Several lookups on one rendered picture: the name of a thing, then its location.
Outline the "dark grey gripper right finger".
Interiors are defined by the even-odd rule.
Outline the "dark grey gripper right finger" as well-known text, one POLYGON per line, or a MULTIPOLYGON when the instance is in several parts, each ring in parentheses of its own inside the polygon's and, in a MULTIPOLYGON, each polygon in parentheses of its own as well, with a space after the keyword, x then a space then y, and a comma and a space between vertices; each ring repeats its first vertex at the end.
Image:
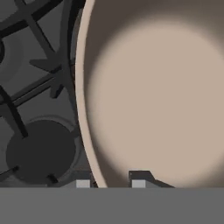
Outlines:
POLYGON ((165 182, 155 179, 150 171, 129 171, 129 187, 131 188, 154 188, 154 187, 168 187, 165 182))

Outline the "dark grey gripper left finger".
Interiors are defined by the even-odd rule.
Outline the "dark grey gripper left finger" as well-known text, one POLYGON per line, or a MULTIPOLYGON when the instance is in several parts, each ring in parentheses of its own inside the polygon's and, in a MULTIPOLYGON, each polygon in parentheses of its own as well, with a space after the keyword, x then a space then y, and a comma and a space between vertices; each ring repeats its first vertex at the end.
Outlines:
POLYGON ((73 171, 66 178, 58 179, 53 174, 48 175, 49 187, 65 188, 97 188, 94 176, 91 171, 73 171))

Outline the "beige pot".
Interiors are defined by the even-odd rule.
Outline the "beige pot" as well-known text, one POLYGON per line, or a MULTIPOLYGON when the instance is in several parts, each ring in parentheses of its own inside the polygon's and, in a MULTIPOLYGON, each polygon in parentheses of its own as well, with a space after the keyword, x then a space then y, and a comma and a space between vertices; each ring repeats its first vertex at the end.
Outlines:
POLYGON ((101 187, 224 187, 224 0, 87 0, 75 68, 101 187))

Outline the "dark grey gas hob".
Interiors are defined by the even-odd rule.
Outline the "dark grey gas hob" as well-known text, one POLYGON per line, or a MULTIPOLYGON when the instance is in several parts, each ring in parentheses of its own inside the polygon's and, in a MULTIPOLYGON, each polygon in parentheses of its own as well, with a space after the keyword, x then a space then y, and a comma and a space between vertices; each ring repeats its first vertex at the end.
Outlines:
POLYGON ((0 187, 91 171, 77 116, 85 0, 0 0, 0 187))

